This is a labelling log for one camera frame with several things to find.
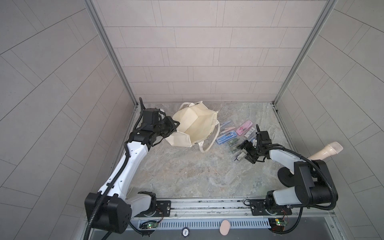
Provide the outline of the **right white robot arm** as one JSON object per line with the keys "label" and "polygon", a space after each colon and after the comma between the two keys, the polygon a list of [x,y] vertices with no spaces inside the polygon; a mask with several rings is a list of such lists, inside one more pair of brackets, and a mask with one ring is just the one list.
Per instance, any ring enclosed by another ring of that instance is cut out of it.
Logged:
{"label": "right white robot arm", "polygon": [[267,193],[264,206],[268,212],[286,206],[325,211],[335,208],[339,197],[324,159],[344,149],[338,142],[332,142],[306,158],[282,145],[273,144],[267,131],[257,131],[254,143],[245,140],[238,149],[246,152],[245,158],[251,164],[273,160],[283,165],[278,178],[285,189]]}

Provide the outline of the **clear case green label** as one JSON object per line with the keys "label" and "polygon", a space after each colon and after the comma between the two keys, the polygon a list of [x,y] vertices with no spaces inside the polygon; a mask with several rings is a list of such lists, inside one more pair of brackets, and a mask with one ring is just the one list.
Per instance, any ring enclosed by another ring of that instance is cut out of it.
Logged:
{"label": "clear case green label", "polygon": [[240,140],[239,138],[233,138],[233,139],[229,140],[227,142],[227,144],[228,144],[228,146],[232,147],[232,146],[238,144],[239,140]]}

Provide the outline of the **clear plastic stationery box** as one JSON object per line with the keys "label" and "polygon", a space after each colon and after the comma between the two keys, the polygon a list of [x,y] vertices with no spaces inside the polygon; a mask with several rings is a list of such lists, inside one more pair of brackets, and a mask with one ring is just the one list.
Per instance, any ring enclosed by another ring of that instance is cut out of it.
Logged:
{"label": "clear plastic stationery box", "polygon": [[254,132],[255,132],[255,128],[251,127],[247,132],[246,134],[244,135],[245,138],[249,138]]}

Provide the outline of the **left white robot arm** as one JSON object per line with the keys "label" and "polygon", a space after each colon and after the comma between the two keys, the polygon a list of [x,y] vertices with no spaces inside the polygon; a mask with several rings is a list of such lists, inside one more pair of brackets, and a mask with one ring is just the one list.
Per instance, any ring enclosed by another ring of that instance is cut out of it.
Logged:
{"label": "left white robot arm", "polygon": [[90,238],[92,229],[104,230],[107,239],[111,233],[122,234],[139,214],[153,214],[156,210],[156,194],[142,191],[127,199],[128,188],[141,163],[151,147],[158,144],[157,137],[169,137],[177,130],[180,122],[160,109],[143,108],[129,139],[124,143],[125,153],[117,167],[98,190],[89,193],[85,199],[88,224],[84,239]]}

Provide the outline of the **pink compass set case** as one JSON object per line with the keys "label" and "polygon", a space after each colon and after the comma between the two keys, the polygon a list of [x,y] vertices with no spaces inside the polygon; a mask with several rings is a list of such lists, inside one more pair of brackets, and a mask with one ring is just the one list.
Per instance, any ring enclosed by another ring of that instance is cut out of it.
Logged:
{"label": "pink compass set case", "polygon": [[238,136],[243,136],[245,133],[248,132],[248,130],[252,127],[253,122],[252,121],[245,121],[241,126],[239,126],[236,129],[236,133]]}

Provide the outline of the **floral canvas tote bag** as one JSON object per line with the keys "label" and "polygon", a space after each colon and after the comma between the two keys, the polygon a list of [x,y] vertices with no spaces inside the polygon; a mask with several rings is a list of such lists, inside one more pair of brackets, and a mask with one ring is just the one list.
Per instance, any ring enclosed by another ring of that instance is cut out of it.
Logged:
{"label": "floral canvas tote bag", "polygon": [[[177,130],[166,138],[166,141],[173,147],[191,148],[197,144],[200,151],[205,153],[211,149],[220,133],[218,112],[208,109],[202,101],[182,103],[172,119],[180,123]],[[213,141],[207,148],[204,148],[204,141],[214,130],[217,132]]]}

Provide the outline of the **clear case pink compass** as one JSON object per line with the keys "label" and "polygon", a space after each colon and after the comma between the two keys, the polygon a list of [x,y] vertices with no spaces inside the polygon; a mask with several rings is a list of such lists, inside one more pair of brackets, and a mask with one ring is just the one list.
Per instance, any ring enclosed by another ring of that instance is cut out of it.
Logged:
{"label": "clear case pink compass", "polygon": [[231,132],[231,131],[233,131],[233,130],[235,130],[235,129],[236,129],[236,127],[225,128],[225,129],[223,129],[223,130],[220,132],[220,135],[222,135],[222,134],[226,134],[226,133]]}

